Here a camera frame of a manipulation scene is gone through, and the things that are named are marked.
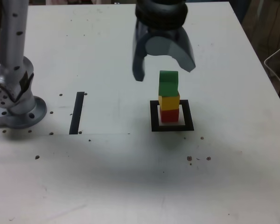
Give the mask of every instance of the white table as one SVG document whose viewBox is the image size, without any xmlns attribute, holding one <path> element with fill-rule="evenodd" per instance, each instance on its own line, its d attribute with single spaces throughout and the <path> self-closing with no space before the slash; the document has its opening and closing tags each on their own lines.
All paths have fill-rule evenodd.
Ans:
<svg viewBox="0 0 280 224">
<path fill-rule="evenodd" d="M 188 7 L 195 70 L 148 56 L 143 83 L 135 5 L 29 7 L 48 114 L 0 129 L 0 224 L 280 224 L 280 100 L 229 3 Z M 151 132 L 159 70 L 179 71 L 195 131 Z M 78 91 L 83 133 L 68 135 Z"/>
</svg>

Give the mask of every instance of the stacked blocks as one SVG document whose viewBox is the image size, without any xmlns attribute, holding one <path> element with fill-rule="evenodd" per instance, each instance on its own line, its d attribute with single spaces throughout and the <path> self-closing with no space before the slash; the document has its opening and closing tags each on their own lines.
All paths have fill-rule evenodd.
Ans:
<svg viewBox="0 0 280 224">
<path fill-rule="evenodd" d="M 159 103 L 162 123 L 178 122 L 178 71 L 160 71 Z"/>
</svg>

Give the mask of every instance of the white cable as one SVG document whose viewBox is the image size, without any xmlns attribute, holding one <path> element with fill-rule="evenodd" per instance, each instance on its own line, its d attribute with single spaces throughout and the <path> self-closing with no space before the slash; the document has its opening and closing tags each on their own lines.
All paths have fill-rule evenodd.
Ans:
<svg viewBox="0 0 280 224">
<path fill-rule="evenodd" d="M 277 79 L 278 79 L 279 82 L 280 82 L 279 76 L 277 76 L 277 74 L 266 64 L 267 61 L 268 61 L 271 57 L 273 57 L 275 54 L 277 54 L 279 51 L 280 51 L 280 49 L 277 50 L 275 53 L 273 53 L 271 56 L 269 56 L 269 57 L 265 60 L 264 65 L 277 77 Z"/>
</svg>

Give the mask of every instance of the yellow block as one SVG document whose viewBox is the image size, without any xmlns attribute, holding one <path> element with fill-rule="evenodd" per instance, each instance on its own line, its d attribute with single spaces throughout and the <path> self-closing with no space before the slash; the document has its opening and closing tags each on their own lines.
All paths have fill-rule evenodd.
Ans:
<svg viewBox="0 0 280 224">
<path fill-rule="evenodd" d="M 176 110 L 179 108 L 180 95 L 177 97 L 159 96 L 159 103 L 162 111 Z"/>
</svg>

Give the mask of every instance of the red block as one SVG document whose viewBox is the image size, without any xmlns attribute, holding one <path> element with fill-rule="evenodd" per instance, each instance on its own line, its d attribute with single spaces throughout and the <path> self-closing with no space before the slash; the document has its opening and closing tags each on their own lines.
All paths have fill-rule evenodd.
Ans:
<svg viewBox="0 0 280 224">
<path fill-rule="evenodd" d="M 160 114 L 162 123 L 178 122 L 179 109 L 162 111 L 160 108 Z"/>
</svg>

